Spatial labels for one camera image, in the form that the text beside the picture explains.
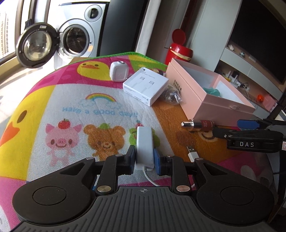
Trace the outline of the colourful cartoon play mat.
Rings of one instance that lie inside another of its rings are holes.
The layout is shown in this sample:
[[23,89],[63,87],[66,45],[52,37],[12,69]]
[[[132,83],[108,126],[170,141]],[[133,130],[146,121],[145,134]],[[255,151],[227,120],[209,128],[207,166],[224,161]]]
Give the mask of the colourful cartoon play mat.
[[39,82],[1,122],[1,231],[19,223],[12,198],[22,185],[86,157],[101,161],[125,153],[136,144],[140,126],[152,128],[161,154],[188,160],[192,146],[199,156],[275,190],[266,155],[228,150],[211,132],[188,132],[180,125],[187,118],[179,105],[156,100],[147,106],[127,95],[109,78],[109,67],[118,60],[128,64],[130,74],[141,67],[166,70],[162,63],[127,53],[36,74]]

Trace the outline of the black television screen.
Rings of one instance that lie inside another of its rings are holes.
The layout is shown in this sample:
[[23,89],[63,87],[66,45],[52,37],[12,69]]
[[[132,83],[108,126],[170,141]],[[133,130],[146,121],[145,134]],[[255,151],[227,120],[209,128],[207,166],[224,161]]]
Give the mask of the black television screen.
[[285,28],[261,1],[242,1],[230,40],[285,81]]

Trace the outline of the red trash can with lid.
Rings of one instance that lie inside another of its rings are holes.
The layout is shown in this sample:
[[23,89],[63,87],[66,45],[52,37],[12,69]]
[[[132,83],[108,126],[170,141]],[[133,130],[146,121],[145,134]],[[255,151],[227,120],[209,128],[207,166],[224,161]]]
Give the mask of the red trash can with lid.
[[172,59],[179,59],[186,62],[193,58],[193,51],[184,46],[186,42],[186,34],[181,29],[175,29],[172,32],[172,44],[168,48],[165,58],[165,65],[168,65]]

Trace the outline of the small orange pumpkin figure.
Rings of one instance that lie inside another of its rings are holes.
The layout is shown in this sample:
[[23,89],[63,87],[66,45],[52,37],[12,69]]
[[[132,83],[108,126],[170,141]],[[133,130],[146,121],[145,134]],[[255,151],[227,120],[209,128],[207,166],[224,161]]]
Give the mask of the small orange pumpkin figure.
[[261,94],[259,94],[259,95],[257,96],[257,101],[260,102],[260,103],[262,103],[262,102],[264,101],[264,96],[261,95]]

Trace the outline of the white cable box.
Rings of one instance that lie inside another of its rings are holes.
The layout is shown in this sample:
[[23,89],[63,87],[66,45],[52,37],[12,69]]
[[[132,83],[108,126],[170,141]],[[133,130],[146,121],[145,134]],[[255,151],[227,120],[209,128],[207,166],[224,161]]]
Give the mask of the white cable box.
[[151,106],[168,87],[169,79],[146,67],[140,68],[123,83],[125,93]]

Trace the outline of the washing machine round door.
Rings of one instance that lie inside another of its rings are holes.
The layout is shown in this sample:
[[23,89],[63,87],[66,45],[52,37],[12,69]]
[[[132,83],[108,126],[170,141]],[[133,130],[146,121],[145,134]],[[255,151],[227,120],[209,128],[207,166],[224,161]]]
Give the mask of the washing machine round door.
[[35,23],[27,27],[19,36],[16,56],[26,68],[38,68],[46,64],[58,49],[58,31],[47,23]]

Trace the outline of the dark red lipstick tube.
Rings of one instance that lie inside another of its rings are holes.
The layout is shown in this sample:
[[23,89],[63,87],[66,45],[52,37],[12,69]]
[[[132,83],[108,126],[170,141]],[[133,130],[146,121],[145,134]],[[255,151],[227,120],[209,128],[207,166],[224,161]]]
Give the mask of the dark red lipstick tube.
[[213,130],[215,124],[210,120],[191,119],[189,121],[181,122],[181,127],[190,132],[205,132]]

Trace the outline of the white power adapter block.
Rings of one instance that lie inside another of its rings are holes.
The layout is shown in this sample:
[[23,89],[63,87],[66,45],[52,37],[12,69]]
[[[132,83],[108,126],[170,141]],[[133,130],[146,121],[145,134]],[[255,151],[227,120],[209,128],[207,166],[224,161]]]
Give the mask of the white power adapter block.
[[150,127],[137,127],[135,169],[139,171],[154,169],[154,144]]

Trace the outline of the silver washing machine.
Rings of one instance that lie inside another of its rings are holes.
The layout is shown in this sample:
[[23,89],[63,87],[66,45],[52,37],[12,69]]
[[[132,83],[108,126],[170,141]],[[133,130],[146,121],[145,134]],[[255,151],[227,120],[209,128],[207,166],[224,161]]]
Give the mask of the silver washing machine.
[[55,57],[96,57],[110,1],[51,1],[48,24],[59,34]]

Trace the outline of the pink cardboard box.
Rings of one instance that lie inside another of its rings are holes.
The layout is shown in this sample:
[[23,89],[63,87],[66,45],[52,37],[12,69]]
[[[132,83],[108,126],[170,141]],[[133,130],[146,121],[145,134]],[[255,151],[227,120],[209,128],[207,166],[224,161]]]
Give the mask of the pink cardboard box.
[[178,89],[182,99],[180,106],[188,119],[235,126],[240,119],[250,119],[255,111],[224,77],[200,66],[172,59],[166,77]]

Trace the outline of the teal plastic hook tool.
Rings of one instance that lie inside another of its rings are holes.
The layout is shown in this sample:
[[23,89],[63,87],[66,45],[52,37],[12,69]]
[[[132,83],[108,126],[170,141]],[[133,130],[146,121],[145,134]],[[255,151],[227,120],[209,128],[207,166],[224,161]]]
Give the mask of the teal plastic hook tool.
[[220,97],[221,96],[221,93],[218,89],[214,89],[212,87],[210,88],[206,88],[206,87],[203,87],[203,90],[207,93],[207,94],[210,94],[212,96],[216,96],[216,97]]

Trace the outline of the white tv cabinet shelf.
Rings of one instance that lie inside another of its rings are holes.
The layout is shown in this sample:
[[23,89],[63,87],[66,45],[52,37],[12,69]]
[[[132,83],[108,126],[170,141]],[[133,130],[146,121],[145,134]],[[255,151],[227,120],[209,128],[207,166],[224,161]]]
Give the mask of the white tv cabinet shelf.
[[[285,83],[279,83],[258,61],[247,52],[240,55],[242,50],[232,44],[233,50],[226,47],[220,58],[219,65],[224,72],[238,72],[238,80],[245,85],[241,88],[242,94],[249,97],[253,103],[258,104],[269,113],[277,105],[285,90]],[[262,103],[257,101],[257,96],[264,96]]]

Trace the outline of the white square device with button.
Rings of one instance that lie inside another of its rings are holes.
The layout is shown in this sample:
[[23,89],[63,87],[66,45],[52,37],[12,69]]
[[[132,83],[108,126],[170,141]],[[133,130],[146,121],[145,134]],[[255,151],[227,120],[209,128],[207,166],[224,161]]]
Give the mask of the white square device with button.
[[129,66],[123,61],[115,61],[110,65],[110,78],[112,82],[124,82],[129,74]]

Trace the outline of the clear plastic bag of parts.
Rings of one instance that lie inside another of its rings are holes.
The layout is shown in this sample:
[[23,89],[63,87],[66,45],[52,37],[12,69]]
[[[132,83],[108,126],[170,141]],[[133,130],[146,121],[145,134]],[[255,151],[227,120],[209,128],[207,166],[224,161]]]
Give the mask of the clear plastic bag of parts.
[[178,105],[182,102],[182,98],[178,90],[173,85],[168,85],[160,95],[159,99],[171,105]]

